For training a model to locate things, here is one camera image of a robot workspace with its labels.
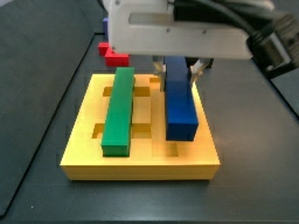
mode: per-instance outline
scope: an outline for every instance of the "black cable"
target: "black cable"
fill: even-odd
[[[201,4],[205,7],[213,9],[218,12],[228,20],[230,20],[234,26],[244,30],[246,35],[256,41],[261,42],[262,36],[260,35],[258,31],[253,29],[249,23],[242,19],[242,17],[229,10],[225,6],[220,3],[212,2],[210,0],[189,0],[189,2],[194,2],[196,4]]]

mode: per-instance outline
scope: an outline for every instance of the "red block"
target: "red block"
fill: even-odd
[[[128,67],[129,56],[125,53],[114,53],[110,48],[105,54],[106,67]]]
[[[107,42],[101,42],[97,44],[97,53],[99,56],[105,56],[107,48]]]

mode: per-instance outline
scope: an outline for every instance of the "rectangular block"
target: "rectangular block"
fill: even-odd
[[[164,90],[165,140],[192,141],[198,119],[184,57],[164,58],[166,75]]]
[[[125,53],[114,53],[112,48],[106,49],[105,54],[106,67],[128,67],[129,56]]]
[[[220,161],[212,142],[209,125],[205,119],[196,86],[192,95],[200,128],[192,142],[166,142],[164,139],[164,93],[156,76],[137,74],[134,85],[149,87],[150,106],[134,107],[133,118],[138,112],[149,113],[150,124],[132,124],[129,157],[102,157],[98,140],[91,133],[102,130],[107,105],[102,103],[103,89],[112,86],[113,74],[91,75],[87,91],[79,106],[78,116],[70,132],[59,167],[71,180],[166,180],[212,179]]]
[[[107,42],[101,42],[97,44],[97,53],[99,56],[105,56],[107,48]]]
[[[102,19],[102,28],[103,28],[103,41],[107,42],[107,18]]]
[[[118,67],[99,144],[103,157],[129,156],[133,86],[134,69],[132,67]]]

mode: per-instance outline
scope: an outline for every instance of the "yellow block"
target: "yellow block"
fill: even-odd
[[[196,86],[200,120],[193,142],[164,141],[164,93],[156,76],[134,76],[129,157],[102,157],[99,138],[113,74],[93,74],[70,132],[59,167],[71,180],[212,179],[220,161]]]

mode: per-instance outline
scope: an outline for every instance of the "green block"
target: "green block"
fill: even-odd
[[[118,67],[107,103],[101,138],[103,157],[128,157],[133,108],[134,69]]]

